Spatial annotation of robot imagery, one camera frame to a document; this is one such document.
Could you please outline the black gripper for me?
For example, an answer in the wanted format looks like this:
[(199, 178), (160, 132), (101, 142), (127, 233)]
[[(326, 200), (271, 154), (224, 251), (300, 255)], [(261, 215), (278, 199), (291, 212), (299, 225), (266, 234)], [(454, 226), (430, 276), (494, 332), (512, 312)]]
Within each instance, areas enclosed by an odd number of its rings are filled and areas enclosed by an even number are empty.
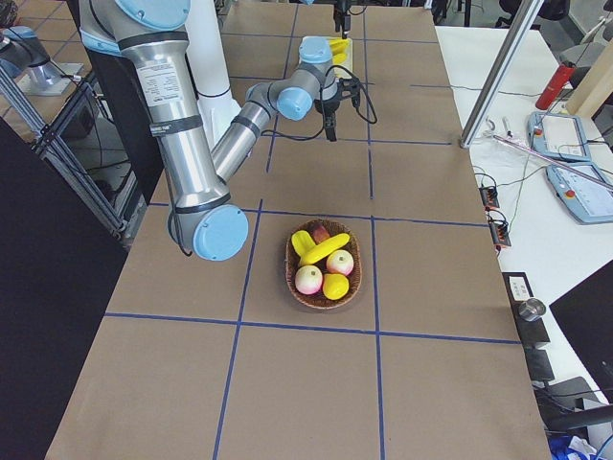
[(339, 25), (340, 35), (343, 39), (348, 37), (349, 29), (347, 24), (351, 22), (350, 19), (350, 0), (336, 0), (333, 7), (333, 19), (336, 24)]
[(336, 140), (335, 112), (341, 102), (350, 99), (352, 107), (358, 111), (361, 105), (361, 89), (359, 78), (340, 78), (315, 100), (315, 108), (324, 119), (324, 132), (328, 141)]

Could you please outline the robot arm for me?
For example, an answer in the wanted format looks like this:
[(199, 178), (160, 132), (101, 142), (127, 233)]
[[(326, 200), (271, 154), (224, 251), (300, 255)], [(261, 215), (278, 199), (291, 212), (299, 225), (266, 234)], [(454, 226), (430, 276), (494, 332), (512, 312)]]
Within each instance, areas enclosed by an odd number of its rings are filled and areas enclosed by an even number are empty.
[(79, 15), (88, 50), (136, 70), (166, 171), (168, 230), (186, 255), (220, 262), (243, 247), (248, 221), (228, 180), (274, 117), (299, 121), (316, 109), (333, 139), (339, 104), (359, 104), (363, 92), (355, 75), (336, 77), (329, 42), (309, 36), (289, 78), (256, 84), (236, 103), (211, 1), (82, 1)]
[(299, 0), (304, 5), (327, 5), (332, 6), (332, 20), (334, 30), (342, 38), (347, 38), (352, 27), (352, 2), (350, 0)]

